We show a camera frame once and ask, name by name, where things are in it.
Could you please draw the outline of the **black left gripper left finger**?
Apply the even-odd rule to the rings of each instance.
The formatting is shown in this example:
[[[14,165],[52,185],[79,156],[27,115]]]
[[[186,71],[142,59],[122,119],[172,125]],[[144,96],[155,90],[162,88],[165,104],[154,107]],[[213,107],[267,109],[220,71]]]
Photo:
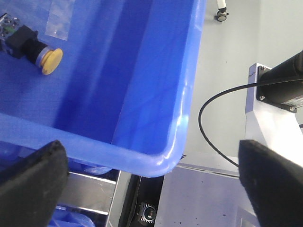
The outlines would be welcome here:
[[[46,227],[68,181],[68,158],[52,141],[0,172],[0,225]]]

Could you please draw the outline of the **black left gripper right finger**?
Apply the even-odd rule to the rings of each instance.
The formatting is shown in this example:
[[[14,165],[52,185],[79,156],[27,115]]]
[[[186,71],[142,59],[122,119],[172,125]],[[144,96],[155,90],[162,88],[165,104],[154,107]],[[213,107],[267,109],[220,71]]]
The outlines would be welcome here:
[[[241,140],[239,174],[260,226],[303,225],[301,166],[255,140]]]

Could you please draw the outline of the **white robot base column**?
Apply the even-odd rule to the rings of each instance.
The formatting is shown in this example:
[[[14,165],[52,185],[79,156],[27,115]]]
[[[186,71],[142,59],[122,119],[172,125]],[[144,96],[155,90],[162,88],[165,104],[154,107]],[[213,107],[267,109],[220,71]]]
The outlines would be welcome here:
[[[303,166],[303,133],[294,113],[257,100],[257,88],[250,87],[245,114],[245,139],[255,140]]]

